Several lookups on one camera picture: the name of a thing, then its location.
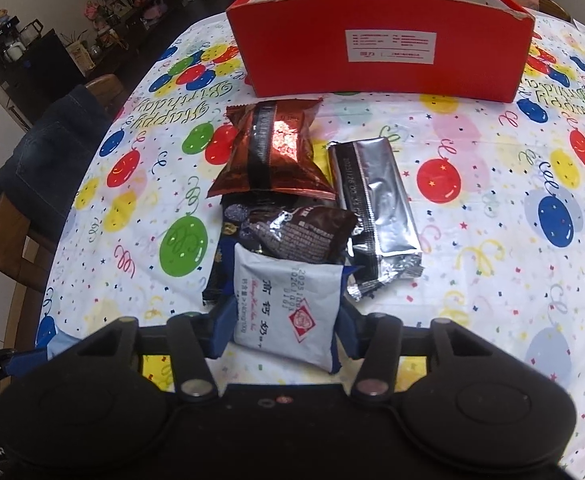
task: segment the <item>red logo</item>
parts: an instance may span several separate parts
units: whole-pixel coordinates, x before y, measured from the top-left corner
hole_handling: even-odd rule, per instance
[[[317,325],[313,316],[311,316],[311,311],[308,309],[308,302],[305,298],[300,301],[297,310],[290,314],[288,318],[292,322],[292,327],[295,329],[295,336],[299,343],[306,339],[306,334]]]

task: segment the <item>silver snack bar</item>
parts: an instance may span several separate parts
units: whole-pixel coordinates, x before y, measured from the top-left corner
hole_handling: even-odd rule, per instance
[[[421,276],[421,246],[390,142],[385,137],[329,146],[341,206],[357,215],[348,242],[355,300],[397,278]]]

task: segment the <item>tablecloth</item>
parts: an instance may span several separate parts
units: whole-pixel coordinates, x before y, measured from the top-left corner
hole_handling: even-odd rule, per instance
[[[512,104],[357,92],[323,99],[311,129],[317,146],[388,137],[423,245],[423,276],[359,309],[412,326],[450,317],[557,381],[578,413],[561,463],[585,479],[585,36],[538,18]],[[205,196],[236,133],[224,110],[255,101],[223,15],[167,49],[112,125],[68,216],[43,312],[58,330],[85,337],[119,316],[151,325],[204,308],[221,228],[220,200]],[[329,376],[230,344],[210,367],[222,388],[348,387],[358,364],[341,359]],[[423,360],[404,358],[397,387],[424,371]]]

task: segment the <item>red cardboard box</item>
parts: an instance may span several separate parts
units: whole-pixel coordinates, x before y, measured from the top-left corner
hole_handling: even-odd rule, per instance
[[[535,19],[512,0],[236,0],[259,97],[419,92],[511,102]]]

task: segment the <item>white milk packet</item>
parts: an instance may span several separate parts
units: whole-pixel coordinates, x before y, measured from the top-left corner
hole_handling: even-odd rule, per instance
[[[277,260],[235,245],[235,343],[339,370],[335,319],[344,267]]]

